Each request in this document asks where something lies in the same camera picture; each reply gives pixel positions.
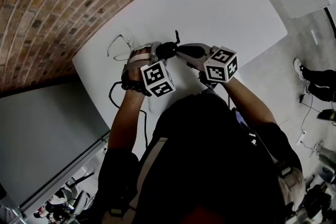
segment brick wall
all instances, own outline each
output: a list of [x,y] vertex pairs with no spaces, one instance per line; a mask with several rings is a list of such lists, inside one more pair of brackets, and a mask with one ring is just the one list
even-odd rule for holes
[[0,95],[76,71],[71,59],[133,0],[0,0]]

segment white box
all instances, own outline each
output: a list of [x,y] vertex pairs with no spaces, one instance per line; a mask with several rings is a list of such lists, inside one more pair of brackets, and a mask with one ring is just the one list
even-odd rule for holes
[[208,80],[229,82],[238,70],[237,52],[220,47],[204,62]]
[[146,89],[151,94],[160,97],[175,91],[172,78],[162,61],[141,67],[141,72]]

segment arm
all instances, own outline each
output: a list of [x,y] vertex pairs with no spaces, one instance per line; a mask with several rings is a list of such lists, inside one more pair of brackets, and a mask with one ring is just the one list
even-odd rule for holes
[[276,123],[272,112],[249,89],[236,78],[229,83],[223,83],[228,95],[237,106],[237,110],[252,129],[257,131],[266,123]]
[[127,90],[124,100],[114,118],[108,149],[122,148],[132,151],[137,137],[138,119],[144,95]]

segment concrete floor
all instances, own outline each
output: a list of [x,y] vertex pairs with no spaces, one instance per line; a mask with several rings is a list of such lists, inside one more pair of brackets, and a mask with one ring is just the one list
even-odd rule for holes
[[[316,154],[296,145],[301,135],[303,118],[309,108],[299,104],[305,82],[298,78],[293,69],[293,60],[298,57],[312,70],[336,69],[336,40],[330,22],[324,11],[318,10],[298,19],[290,19],[281,2],[270,0],[284,25],[288,35],[239,70],[244,84],[257,94],[271,109],[281,129],[286,133],[289,143],[298,154],[305,176],[310,175],[319,165]],[[310,105],[311,95],[304,98]],[[313,98],[315,109],[330,109],[331,104]],[[317,112],[311,110],[303,129],[307,131],[304,143],[313,147],[320,139],[324,146],[336,150],[336,127],[331,122],[316,119]]]

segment table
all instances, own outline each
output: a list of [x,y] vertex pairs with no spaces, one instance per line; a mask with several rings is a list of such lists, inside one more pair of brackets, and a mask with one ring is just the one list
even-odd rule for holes
[[[125,63],[113,60],[112,56],[129,54],[126,43],[119,38],[110,48],[110,57],[107,57],[111,41],[119,34],[131,39],[135,46],[153,41],[174,41],[175,30],[180,33],[181,44],[200,42],[209,46],[225,46],[238,52],[240,67],[287,34],[269,0],[133,1],[93,35],[73,58],[79,77],[109,126],[117,109],[109,101],[108,93],[113,83],[120,80]],[[178,59],[169,59],[167,69],[176,92],[161,98],[146,98],[142,107],[149,114],[149,139],[158,117],[168,105],[204,89],[197,80],[197,72]],[[116,87],[112,97],[121,103],[123,95],[124,91]],[[133,152],[141,157],[144,149],[141,116]]]

